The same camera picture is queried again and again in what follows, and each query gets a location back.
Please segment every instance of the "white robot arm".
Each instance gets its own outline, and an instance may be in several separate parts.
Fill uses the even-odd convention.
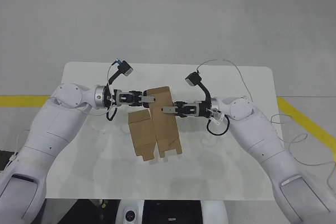
[[[104,87],[62,84],[46,101],[32,122],[25,145],[0,173],[0,220],[30,223],[36,217],[46,196],[52,163],[76,136],[91,108],[104,108]]]
[[[291,223],[336,223],[336,197],[284,150],[271,122],[250,100],[216,98],[230,118],[230,132],[272,183],[277,204]]]

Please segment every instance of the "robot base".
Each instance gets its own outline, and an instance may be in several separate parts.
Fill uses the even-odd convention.
[[[115,224],[228,224],[222,200],[121,200]]]

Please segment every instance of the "gray floor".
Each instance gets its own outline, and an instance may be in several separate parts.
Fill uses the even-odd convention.
[[[0,0],[0,95],[50,95],[66,63],[115,58],[174,64],[226,58],[267,66],[277,95],[336,138],[336,0]],[[0,149],[14,149],[15,136],[37,110],[0,108]],[[285,139],[304,132],[293,123],[282,130]],[[296,155],[308,162],[332,159],[314,137]],[[322,181],[329,170],[309,169]],[[70,203],[48,203],[52,219],[45,223],[56,223],[55,214]],[[226,207],[230,223],[287,222],[275,202]]]

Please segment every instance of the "flattened cardboard box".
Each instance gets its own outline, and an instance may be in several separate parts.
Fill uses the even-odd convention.
[[[128,114],[128,125],[136,156],[142,156],[144,161],[154,159],[156,142],[160,158],[164,158],[165,151],[168,150],[176,150],[177,154],[181,154],[175,115],[162,112],[163,106],[173,106],[169,87],[152,88],[147,90],[147,95],[156,99],[149,104],[152,119],[148,110]]]

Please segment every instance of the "white table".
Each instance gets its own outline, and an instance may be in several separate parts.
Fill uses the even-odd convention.
[[[134,64],[114,88],[122,91],[170,86],[174,101],[203,100],[204,93],[184,78],[195,65]],[[107,83],[109,63],[70,62],[62,82],[87,87]],[[272,71],[240,67],[255,104],[270,117],[278,113]],[[202,66],[202,82],[212,96],[242,96],[247,91],[232,66]],[[228,132],[215,137],[205,118],[177,118],[182,155],[166,152],[143,162],[134,153],[128,113],[143,108],[121,106],[113,122],[88,116],[77,137],[55,160],[47,178],[47,198],[273,200],[271,184],[260,167]],[[104,111],[92,111],[101,114]],[[281,127],[274,125],[281,136]]]

